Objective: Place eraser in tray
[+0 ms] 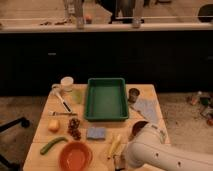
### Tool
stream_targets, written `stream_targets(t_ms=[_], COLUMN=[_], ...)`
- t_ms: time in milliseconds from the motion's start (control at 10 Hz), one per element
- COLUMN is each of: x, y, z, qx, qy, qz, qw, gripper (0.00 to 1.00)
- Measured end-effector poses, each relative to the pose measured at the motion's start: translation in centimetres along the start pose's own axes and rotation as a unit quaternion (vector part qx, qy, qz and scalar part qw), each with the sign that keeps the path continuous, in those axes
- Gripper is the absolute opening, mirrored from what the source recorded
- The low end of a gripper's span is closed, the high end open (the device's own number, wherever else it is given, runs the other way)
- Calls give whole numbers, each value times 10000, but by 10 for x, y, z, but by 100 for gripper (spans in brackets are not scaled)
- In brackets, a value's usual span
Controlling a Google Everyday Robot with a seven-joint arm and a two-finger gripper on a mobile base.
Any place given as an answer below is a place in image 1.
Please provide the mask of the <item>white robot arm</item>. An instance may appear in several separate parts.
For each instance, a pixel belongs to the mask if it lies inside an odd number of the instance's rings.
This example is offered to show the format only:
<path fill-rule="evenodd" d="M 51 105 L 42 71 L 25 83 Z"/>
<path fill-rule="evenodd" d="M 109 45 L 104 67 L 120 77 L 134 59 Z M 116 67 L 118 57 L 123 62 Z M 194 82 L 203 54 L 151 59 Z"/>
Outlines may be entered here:
<path fill-rule="evenodd" d="M 189 152 L 165 144 L 165 132 L 157 125 L 146 124 L 124 149 L 131 168 L 144 164 L 165 171 L 213 171 L 213 155 Z"/>

